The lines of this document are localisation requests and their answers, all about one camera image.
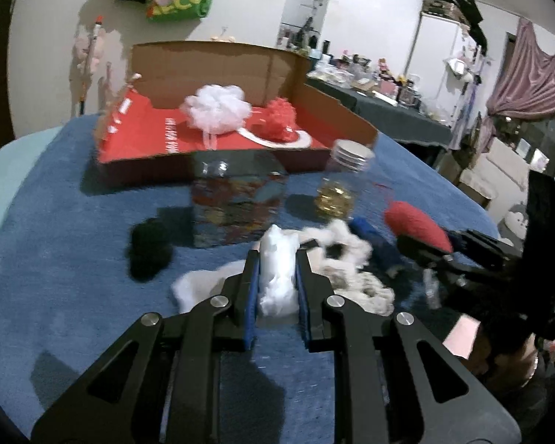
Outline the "dark reflective box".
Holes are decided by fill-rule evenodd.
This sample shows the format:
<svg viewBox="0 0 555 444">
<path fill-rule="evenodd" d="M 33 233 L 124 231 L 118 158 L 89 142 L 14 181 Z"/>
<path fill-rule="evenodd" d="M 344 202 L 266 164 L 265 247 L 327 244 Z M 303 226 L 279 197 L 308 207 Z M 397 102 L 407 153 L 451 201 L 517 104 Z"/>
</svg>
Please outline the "dark reflective box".
<svg viewBox="0 0 555 444">
<path fill-rule="evenodd" d="M 205 150 L 191 156 L 193 243 L 200 249 L 259 239 L 276 222 L 287 173 L 266 150 Z"/>
</svg>

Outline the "white paper sachet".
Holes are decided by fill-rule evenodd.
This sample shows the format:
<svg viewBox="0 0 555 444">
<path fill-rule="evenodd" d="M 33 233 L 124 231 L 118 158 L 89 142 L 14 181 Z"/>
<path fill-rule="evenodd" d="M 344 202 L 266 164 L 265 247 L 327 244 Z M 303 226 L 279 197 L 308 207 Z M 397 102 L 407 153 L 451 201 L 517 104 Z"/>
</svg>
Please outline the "white paper sachet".
<svg viewBox="0 0 555 444">
<path fill-rule="evenodd" d="M 179 313 L 189 313 L 197 304 L 220 294 L 224 281 L 241 274 L 244 268 L 245 260 L 236 260 L 216 270 L 193 270 L 181 276 L 171 285 Z"/>
</svg>

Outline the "orange tipped stick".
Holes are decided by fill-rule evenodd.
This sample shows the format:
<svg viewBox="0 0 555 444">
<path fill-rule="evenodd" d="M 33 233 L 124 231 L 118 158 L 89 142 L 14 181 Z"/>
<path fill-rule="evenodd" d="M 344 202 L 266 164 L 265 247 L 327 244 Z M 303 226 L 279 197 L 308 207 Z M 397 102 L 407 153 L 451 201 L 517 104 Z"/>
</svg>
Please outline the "orange tipped stick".
<svg viewBox="0 0 555 444">
<path fill-rule="evenodd" d="M 104 51 L 103 16 L 96 18 L 92 31 L 76 39 L 75 48 L 80 71 L 81 92 L 79 97 L 79 114 L 85 113 L 85 104 L 92 75 L 98 68 Z"/>
</svg>

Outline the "dark cloth side table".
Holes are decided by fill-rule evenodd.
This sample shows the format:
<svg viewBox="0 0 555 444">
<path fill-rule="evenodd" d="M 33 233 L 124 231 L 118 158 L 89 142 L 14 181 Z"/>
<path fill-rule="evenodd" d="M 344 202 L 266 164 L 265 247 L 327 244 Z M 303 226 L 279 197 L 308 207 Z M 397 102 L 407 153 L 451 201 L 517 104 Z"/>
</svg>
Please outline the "dark cloth side table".
<svg viewBox="0 0 555 444">
<path fill-rule="evenodd" d="M 317 79 L 308 78 L 307 84 L 338 99 L 347 109 L 398 143 L 441 148 L 447 148 L 450 143 L 451 130 L 447 126 L 413 109 L 393 106 L 379 98 L 363 96 L 352 89 L 339 88 Z"/>
</svg>

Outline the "blue towel blanket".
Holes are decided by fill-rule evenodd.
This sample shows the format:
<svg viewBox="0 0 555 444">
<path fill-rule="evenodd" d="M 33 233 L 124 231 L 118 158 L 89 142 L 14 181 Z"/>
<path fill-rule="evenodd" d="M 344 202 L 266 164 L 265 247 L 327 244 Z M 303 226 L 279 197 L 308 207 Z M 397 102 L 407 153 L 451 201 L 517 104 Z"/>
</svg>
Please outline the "blue towel blanket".
<svg viewBox="0 0 555 444">
<path fill-rule="evenodd" d="M 0 151 L 0 406 L 24 435 L 139 317 L 176 314 L 179 277 L 249 251 L 193 246 L 185 186 L 104 185 L 95 123 L 76 118 Z M 138 283 L 128 272 L 130 230 L 152 218 L 167 227 L 173 256 Z M 309 353 L 296 326 L 260 327 L 250 355 L 223 357 L 221 382 L 223 442 L 333 441 L 333 359 Z"/>
</svg>

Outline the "black pompom ball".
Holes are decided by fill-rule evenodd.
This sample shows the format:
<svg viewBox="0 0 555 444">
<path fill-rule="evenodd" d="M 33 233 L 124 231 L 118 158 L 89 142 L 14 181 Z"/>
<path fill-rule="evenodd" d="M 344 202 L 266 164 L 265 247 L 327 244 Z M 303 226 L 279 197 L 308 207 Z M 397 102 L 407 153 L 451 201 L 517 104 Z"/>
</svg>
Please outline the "black pompom ball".
<svg viewBox="0 0 555 444">
<path fill-rule="evenodd" d="M 132 226 L 126 257 L 128 272 L 134 281 L 151 281 L 169 266 L 172 256 L 172 242 L 161 219 L 146 219 Z"/>
</svg>

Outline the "pink plush toy on wall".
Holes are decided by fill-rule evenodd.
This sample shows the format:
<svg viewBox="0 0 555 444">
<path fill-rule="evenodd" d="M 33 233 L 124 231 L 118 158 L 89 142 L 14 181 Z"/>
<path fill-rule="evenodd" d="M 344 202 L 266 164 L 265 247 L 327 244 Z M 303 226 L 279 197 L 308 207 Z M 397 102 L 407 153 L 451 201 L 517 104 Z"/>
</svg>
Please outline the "pink plush toy on wall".
<svg viewBox="0 0 555 444">
<path fill-rule="evenodd" d="M 76 66 L 83 82 L 92 79 L 105 50 L 106 31 L 96 23 L 91 33 L 79 35 L 75 40 Z"/>
</svg>

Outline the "red mesh loofah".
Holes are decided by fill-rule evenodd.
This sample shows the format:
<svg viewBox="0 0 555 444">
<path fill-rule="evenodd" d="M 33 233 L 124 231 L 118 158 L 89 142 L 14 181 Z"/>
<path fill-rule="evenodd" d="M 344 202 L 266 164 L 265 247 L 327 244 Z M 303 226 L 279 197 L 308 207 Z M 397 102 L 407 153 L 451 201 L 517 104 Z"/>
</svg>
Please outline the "red mesh loofah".
<svg viewBox="0 0 555 444">
<path fill-rule="evenodd" d="M 295 129 L 296 122 L 296 109 L 287 99 L 277 97 L 265 108 L 265 117 L 258 127 L 258 136 L 276 143 L 294 142 L 299 138 Z"/>
</svg>

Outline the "clear jar gold beads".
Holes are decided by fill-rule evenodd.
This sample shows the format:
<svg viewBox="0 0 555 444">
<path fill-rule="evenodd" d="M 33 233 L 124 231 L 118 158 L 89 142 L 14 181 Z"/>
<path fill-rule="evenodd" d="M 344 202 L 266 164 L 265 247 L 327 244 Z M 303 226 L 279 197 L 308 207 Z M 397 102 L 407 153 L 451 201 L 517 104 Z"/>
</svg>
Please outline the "clear jar gold beads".
<svg viewBox="0 0 555 444">
<path fill-rule="evenodd" d="M 337 139 L 331 149 L 314 204 L 326 218 L 348 219 L 369 178 L 375 154 L 349 139 Z"/>
</svg>

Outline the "pink curtain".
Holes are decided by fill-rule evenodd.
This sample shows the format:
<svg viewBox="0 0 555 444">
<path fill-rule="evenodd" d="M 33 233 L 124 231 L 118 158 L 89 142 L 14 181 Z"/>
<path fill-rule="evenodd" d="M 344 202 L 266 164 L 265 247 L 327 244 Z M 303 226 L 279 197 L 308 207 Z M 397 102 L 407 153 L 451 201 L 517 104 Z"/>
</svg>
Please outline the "pink curtain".
<svg viewBox="0 0 555 444">
<path fill-rule="evenodd" d="M 507 70 L 486 102 L 489 117 L 540 120 L 555 115 L 555 53 L 537 43 L 534 23 L 520 18 Z"/>
</svg>

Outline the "cardboard box red interior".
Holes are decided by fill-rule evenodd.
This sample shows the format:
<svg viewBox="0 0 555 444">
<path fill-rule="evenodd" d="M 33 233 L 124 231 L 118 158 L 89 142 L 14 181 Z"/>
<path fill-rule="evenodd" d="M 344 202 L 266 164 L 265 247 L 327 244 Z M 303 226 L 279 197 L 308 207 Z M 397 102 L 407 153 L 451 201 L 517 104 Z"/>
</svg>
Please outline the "cardboard box red interior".
<svg viewBox="0 0 555 444">
<path fill-rule="evenodd" d="M 196 151 L 260 149 L 293 174 L 321 171 L 339 139 L 371 147 L 376 128 L 308 85 L 309 66 L 242 43 L 138 44 L 97 123 L 99 170 L 115 185 L 181 181 Z"/>
</svg>

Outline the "wall mirror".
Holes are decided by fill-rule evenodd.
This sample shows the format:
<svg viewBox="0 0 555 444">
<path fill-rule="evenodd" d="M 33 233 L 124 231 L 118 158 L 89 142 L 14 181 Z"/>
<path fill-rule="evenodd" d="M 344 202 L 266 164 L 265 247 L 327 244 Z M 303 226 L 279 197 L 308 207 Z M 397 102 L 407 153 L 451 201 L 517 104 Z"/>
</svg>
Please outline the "wall mirror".
<svg viewBox="0 0 555 444">
<path fill-rule="evenodd" d="M 286 0 L 279 25 L 279 48 L 319 47 L 330 0 Z"/>
</svg>

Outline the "white wardrobe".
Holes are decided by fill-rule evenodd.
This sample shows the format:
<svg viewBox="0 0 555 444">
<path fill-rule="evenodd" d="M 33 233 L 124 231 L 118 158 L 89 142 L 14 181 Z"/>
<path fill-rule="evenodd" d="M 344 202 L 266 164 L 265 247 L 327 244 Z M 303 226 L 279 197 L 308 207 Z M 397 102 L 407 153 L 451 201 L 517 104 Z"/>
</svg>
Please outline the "white wardrobe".
<svg viewBox="0 0 555 444">
<path fill-rule="evenodd" d="M 467 25 L 421 13 L 406 76 L 423 104 L 454 121 L 466 84 L 464 74 L 473 67 L 477 53 Z"/>
</svg>

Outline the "white mesh bath loofah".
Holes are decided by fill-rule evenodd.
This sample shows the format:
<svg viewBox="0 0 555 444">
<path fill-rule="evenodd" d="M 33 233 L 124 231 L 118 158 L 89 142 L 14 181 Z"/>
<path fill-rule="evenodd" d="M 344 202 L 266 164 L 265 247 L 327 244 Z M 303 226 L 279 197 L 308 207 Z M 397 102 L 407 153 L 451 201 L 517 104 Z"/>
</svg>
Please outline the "white mesh bath loofah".
<svg viewBox="0 0 555 444">
<path fill-rule="evenodd" d="M 245 93 L 235 85 L 204 85 L 187 96 L 179 109 L 188 126 L 201 131 L 204 148 L 213 150 L 219 135 L 239 130 L 252 115 Z"/>
</svg>

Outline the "white tissue wad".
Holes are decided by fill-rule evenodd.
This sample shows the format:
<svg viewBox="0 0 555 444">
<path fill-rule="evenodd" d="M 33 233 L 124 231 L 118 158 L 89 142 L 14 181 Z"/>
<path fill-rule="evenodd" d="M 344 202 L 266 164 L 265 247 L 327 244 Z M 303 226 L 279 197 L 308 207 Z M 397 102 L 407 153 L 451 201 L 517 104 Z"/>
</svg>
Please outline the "white tissue wad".
<svg viewBox="0 0 555 444">
<path fill-rule="evenodd" d="M 299 238 L 272 225 L 259 241 L 258 308 L 269 318 L 284 318 L 299 311 L 296 288 Z"/>
</svg>

